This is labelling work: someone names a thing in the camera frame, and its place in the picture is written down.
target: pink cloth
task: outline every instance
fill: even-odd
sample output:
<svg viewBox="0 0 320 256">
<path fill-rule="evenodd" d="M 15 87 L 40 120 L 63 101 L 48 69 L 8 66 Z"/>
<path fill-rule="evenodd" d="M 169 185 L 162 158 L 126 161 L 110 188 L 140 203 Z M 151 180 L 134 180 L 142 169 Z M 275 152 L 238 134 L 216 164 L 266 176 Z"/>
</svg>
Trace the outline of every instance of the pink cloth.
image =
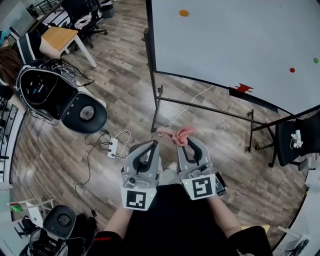
<svg viewBox="0 0 320 256">
<path fill-rule="evenodd" d="M 193 126 L 184 126 L 179 131 L 173 131 L 166 127 L 160 127 L 156 130 L 158 134 L 168 135 L 173 140 L 173 143 L 182 147 L 188 145 L 187 137 L 195 131 L 196 128 Z"/>
</svg>

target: desk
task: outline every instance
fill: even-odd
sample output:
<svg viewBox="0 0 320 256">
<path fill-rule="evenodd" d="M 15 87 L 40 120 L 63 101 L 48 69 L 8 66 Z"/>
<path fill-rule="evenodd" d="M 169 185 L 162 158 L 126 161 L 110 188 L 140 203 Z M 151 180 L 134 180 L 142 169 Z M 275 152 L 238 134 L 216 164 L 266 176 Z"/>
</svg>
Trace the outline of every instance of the desk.
<svg viewBox="0 0 320 256">
<path fill-rule="evenodd" d="M 315 187 L 310 187 L 300 211 L 296 215 L 294 222 L 289 226 L 291 231 L 303 235 L 303 239 L 309 239 L 308 245 L 299 256 L 313 256 L 320 249 L 319 200 L 320 190 Z M 292 237 L 289 234 L 285 234 L 283 239 L 274 249 L 273 256 L 282 256 L 285 250 L 294 248 L 299 240 L 300 239 Z"/>
<path fill-rule="evenodd" d="M 67 50 L 68 46 L 75 41 L 91 66 L 95 68 L 97 66 L 95 60 L 92 58 L 77 34 L 78 31 L 76 30 L 52 26 L 42 35 L 42 37 L 60 53 Z"/>
</svg>

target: green object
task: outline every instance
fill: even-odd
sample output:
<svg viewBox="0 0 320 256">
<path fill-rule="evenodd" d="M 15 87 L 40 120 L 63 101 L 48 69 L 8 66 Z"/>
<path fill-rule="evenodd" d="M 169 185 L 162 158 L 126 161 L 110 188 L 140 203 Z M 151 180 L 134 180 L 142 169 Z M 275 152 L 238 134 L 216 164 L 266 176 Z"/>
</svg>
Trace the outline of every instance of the green object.
<svg viewBox="0 0 320 256">
<path fill-rule="evenodd" d="M 14 211 L 14 212 L 18 212 L 18 213 L 21 213 L 24 211 L 24 209 L 21 207 L 21 205 L 11 205 L 11 209 Z"/>
</svg>

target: whiteboard stand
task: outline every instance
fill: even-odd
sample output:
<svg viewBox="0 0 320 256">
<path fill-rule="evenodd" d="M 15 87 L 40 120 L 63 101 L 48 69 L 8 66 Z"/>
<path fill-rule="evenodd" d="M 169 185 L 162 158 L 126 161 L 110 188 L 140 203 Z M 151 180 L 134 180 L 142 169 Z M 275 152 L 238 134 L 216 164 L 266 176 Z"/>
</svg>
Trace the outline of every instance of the whiteboard stand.
<svg viewBox="0 0 320 256">
<path fill-rule="evenodd" d="M 284 122 L 289 121 L 289 120 L 297 119 L 299 117 L 302 117 L 302 116 L 304 116 L 306 114 L 309 114 L 309 113 L 311 113 L 313 111 L 316 111 L 316 110 L 320 109 L 320 104 L 319 104 L 319 105 L 314 106 L 314 107 L 312 107 L 312 108 L 310 108 L 308 110 L 302 111 L 302 112 L 300 112 L 298 114 L 290 114 L 289 113 L 290 115 L 287 116 L 287 117 L 281 118 L 279 120 L 276 120 L 276 121 L 273 121 L 273 122 L 270 122 L 270 123 L 263 123 L 263 122 L 260 122 L 260 121 L 257 121 L 257 120 L 254 119 L 254 110 L 253 109 L 252 109 L 252 111 L 250 111 L 247 114 L 247 116 L 241 116 L 241 115 L 237 115 L 237 114 L 233 114 L 233 113 L 230 113 L 230 112 L 222 111 L 222 110 L 219 110 L 219 109 L 216 109 L 216 108 L 212 108 L 212 107 L 207 107 L 207 106 L 203 106 L 203 105 L 199 105 L 199 104 L 193 104 L 193 103 L 190 103 L 190 102 L 181 101 L 181 100 L 177 100 L 177 99 L 173 99 L 173 98 L 162 97 L 162 92 L 164 90 L 163 89 L 163 85 L 161 85 L 161 87 L 157 88 L 156 79 L 155 79 L 155 73 L 160 73 L 160 74 L 166 74 L 166 73 L 157 71 L 156 68 L 155 68 L 155 66 L 156 66 L 155 65 L 156 64 L 155 58 L 156 57 L 155 57 L 154 35 L 153 35 L 152 10 L 150 10 L 150 8 L 148 7 L 149 4 L 150 4 L 150 1 L 146 0 L 146 9 L 147 9 L 147 18 L 148 18 L 148 26 L 149 26 L 149 28 L 146 28 L 144 30 L 144 33 L 143 33 L 144 38 L 142 40 L 145 42 L 145 48 L 146 48 L 146 54 L 147 54 L 148 66 L 149 66 L 149 72 L 150 72 L 150 78 L 151 78 L 151 85 L 152 85 L 152 91 L 153 91 L 153 98 L 154 98 L 154 104 L 155 104 L 155 111 L 154 111 L 153 121 L 152 121 L 152 125 L 151 125 L 151 130 L 150 130 L 151 133 L 154 133 L 157 130 L 155 128 L 155 122 L 156 122 L 156 119 L 157 119 L 157 114 L 158 114 L 158 108 L 159 108 L 160 101 L 177 103 L 177 104 L 186 105 L 186 106 L 190 106 L 190 107 L 194 107 L 194 108 L 198 108 L 198 109 L 203 109 L 203 110 L 208 110 L 208 111 L 220 113 L 220 114 L 223 114 L 223 115 L 227 115 L 227 116 L 230 116 L 230 117 L 234 117 L 234 118 L 238 118 L 238 119 L 242 119 L 242 120 L 251 122 L 249 146 L 247 146 L 245 148 L 245 150 L 250 153 L 251 150 L 252 150 L 253 132 L 261 130 L 261 129 L 265 129 L 265 128 L 267 128 L 269 131 L 271 131 L 271 129 L 270 129 L 271 126 L 275 126 L 275 125 L 284 123 Z M 186 77 L 186 76 L 178 75 L 178 74 L 174 74 L 174 73 L 167 73 L 167 75 L 187 78 L 187 79 L 191 79 L 191 80 L 207 83 L 207 84 L 210 84 L 210 85 L 215 85 L 215 86 L 218 86 L 218 87 L 222 87 L 222 88 L 225 88 L 225 89 L 229 90 L 229 94 L 230 95 L 234 95 L 234 92 L 236 92 L 237 94 L 240 93 L 239 91 L 237 91 L 237 90 L 235 90 L 233 88 L 228 88 L 226 86 L 222 86 L 222 85 L 217 84 L 217 83 L 204 81 L 204 80 L 200 80 L 200 79 L 197 79 L 197 78 Z M 264 104 L 267 104 L 267 102 L 265 102 L 263 100 L 261 100 L 261 101 L 259 101 L 259 99 L 256 99 L 256 100 L 258 102 L 263 102 Z"/>
</svg>

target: wooden table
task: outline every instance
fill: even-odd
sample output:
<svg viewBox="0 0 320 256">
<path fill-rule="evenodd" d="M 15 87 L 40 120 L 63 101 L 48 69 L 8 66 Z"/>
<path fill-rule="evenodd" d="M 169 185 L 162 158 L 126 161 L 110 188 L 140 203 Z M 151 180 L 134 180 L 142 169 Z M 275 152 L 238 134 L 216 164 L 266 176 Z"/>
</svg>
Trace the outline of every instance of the wooden table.
<svg viewBox="0 0 320 256">
<path fill-rule="evenodd" d="M 95 60 L 92 58 L 77 34 L 78 31 L 76 30 L 52 26 L 42 35 L 42 37 L 60 53 L 63 51 L 68 53 L 68 46 L 75 41 L 91 66 L 95 68 L 97 66 Z"/>
</svg>

